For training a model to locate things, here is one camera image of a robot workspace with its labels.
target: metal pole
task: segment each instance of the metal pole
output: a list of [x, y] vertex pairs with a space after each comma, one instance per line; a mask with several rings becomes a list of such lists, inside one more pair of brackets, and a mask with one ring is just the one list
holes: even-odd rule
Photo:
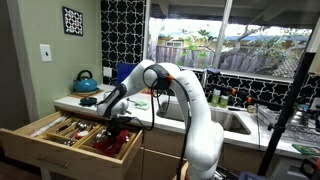
[[283, 106], [279, 119], [277, 123], [273, 126], [274, 131], [272, 133], [268, 148], [265, 152], [265, 155], [262, 159], [262, 162], [258, 170], [258, 175], [260, 176], [264, 176], [268, 170], [269, 164], [277, 148], [281, 135], [285, 131], [286, 124], [292, 112], [293, 105], [297, 100], [301, 86], [306, 78], [306, 75], [308, 74], [313, 58], [319, 47], [319, 43], [320, 43], [320, 18], [318, 19], [317, 25], [311, 34], [311, 39], [308, 42], [306, 52], [304, 53], [303, 58], [296, 71], [295, 78], [292, 83], [292, 87], [289, 91], [288, 98], [286, 99], [286, 102]]

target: bottle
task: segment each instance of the bottle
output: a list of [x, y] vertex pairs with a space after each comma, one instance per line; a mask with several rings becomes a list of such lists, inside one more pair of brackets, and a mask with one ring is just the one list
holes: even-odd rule
[[220, 106], [221, 108], [227, 108], [227, 105], [228, 105], [228, 99], [229, 99], [229, 97], [228, 97], [228, 96], [221, 96], [219, 106]]
[[218, 104], [219, 104], [219, 98], [220, 98], [220, 93], [221, 93], [221, 91], [218, 90], [218, 89], [215, 89], [215, 90], [213, 91], [213, 96], [212, 96], [212, 100], [211, 100], [211, 105], [212, 105], [213, 107], [217, 107], [217, 106], [218, 106]]

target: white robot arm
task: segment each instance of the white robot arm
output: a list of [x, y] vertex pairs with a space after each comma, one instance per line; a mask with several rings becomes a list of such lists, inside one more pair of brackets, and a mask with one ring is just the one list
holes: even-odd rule
[[189, 162], [188, 176], [192, 180], [212, 178], [223, 144], [223, 128], [219, 123], [211, 121], [203, 89], [192, 71], [181, 71], [172, 63], [155, 64], [143, 60], [114, 91], [98, 103], [98, 114], [112, 121], [115, 115], [113, 107], [121, 99], [145, 87], [172, 89], [175, 92], [186, 124], [185, 157]]

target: cabinet door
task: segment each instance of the cabinet door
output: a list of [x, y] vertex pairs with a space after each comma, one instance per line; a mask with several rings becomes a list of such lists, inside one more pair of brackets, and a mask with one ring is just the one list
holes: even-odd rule
[[[219, 165], [239, 172], [249, 171], [257, 173], [263, 155], [264, 152], [260, 153], [259, 150], [224, 143], [219, 158]], [[273, 156], [269, 166], [270, 171], [278, 158], [279, 156], [276, 154]]]
[[143, 180], [172, 180], [176, 175], [179, 157], [145, 149]]
[[143, 148], [141, 147], [133, 159], [124, 179], [125, 180], [139, 180], [142, 178], [143, 168]]

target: kitchen sink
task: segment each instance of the kitchen sink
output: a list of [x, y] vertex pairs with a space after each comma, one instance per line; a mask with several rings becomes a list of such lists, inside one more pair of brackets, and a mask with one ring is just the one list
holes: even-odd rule
[[[180, 105], [177, 102], [168, 103], [167, 101], [164, 101], [161, 103], [161, 108], [164, 110], [167, 109], [167, 111], [163, 112], [158, 110], [157, 116], [169, 120], [184, 122]], [[231, 111], [211, 108], [211, 120], [220, 123], [225, 131], [246, 135], [251, 134], [250, 130], [245, 127], [240, 117]]]

